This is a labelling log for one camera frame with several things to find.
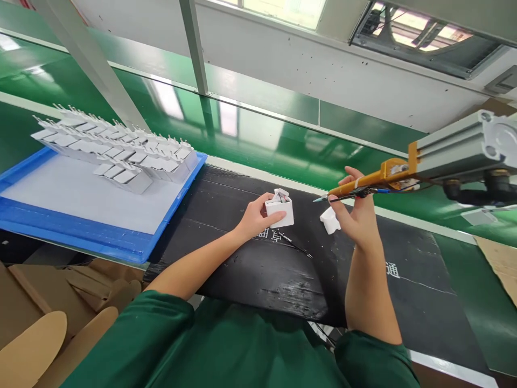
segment finger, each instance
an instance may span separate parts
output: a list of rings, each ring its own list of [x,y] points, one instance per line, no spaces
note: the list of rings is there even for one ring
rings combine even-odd
[[[329,201],[333,199],[338,199],[335,195],[329,195]],[[341,228],[346,231],[347,226],[352,222],[352,217],[348,210],[346,210],[345,205],[341,201],[330,202],[330,206],[334,209],[334,213],[336,213],[336,218],[341,225]]]
[[[264,221],[263,221],[264,229],[267,227],[270,227],[272,224],[279,222],[286,215],[287,215],[286,212],[280,211],[280,212],[276,212],[276,213],[271,214],[270,216],[265,217]]]
[[[338,185],[343,186],[344,184],[353,182],[354,180],[355,180],[355,178],[352,175],[348,175],[348,176],[344,177],[342,180],[340,180],[338,182]]]
[[[260,206],[262,206],[267,200],[272,199],[274,196],[275,195],[271,194],[271,193],[264,193],[259,198],[254,200],[253,202],[258,204],[258,205],[260,205]]]
[[[373,211],[375,211],[375,205],[373,203],[373,194],[369,194],[365,198],[356,197],[355,202],[354,202],[354,208],[355,209],[371,208]]]
[[[352,175],[355,179],[361,178],[364,176],[364,174],[361,171],[359,171],[358,169],[355,169],[353,167],[350,167],[350,166],[345,166],[345,171],[348,174]]]

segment green wall panel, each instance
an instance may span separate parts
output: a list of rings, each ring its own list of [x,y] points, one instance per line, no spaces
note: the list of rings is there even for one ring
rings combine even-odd
[[[379,120],[351,109],[322,101],[320,125],[397,151],[408,152],[408,144],[426,134],[402,125]]]

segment black fitting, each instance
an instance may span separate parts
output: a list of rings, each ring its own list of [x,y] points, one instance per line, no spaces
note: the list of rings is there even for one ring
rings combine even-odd
[[[505,169],[484,172],[486,190],[461,190],[458,179],[448,179],[443,184],[443,191],[448,199],[474,206],[505,206],[517,203],[517,186],[509,182],[509,173]]]

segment cardboard sheet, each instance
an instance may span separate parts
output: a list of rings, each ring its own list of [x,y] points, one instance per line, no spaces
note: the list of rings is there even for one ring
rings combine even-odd
[[[0,349],[43,316],[23,288],[0,262]]]
[[[517,307],[517,248],[474,236],[513,304]]]
[[[118,317],[115,307],[98,314],[71,341],[66,349],[50,365],[36,384],[36,388],[59,387],[81,361],[90,353]]]
[[[16,264],[11,274],[25,292],[46,314],[64,311],[68,320],[68,337],[76,335],[95,316],[93,310],[73,290],[62,271],[52,266]]]
[[[154,234],[183,185],[153,181],[141,195],[93,174],[95,165],[55,156],[2,197],[103,224]]]
[[[54,361],[65,333],[66,315],[54,311],[0,350],[0,386],[33,387]]]

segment white wall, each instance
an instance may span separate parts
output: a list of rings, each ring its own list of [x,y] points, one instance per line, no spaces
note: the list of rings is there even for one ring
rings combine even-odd
[[[92,27],[188,56],[178,0],[74,3]],[[198,4],[197,14],[206,62],[383,120],[434,131],[487,99],[209,6]],[[492,77],[491,69],[517,62],[517,51],[502,59],[487,69],[486,78],[498,75]]]

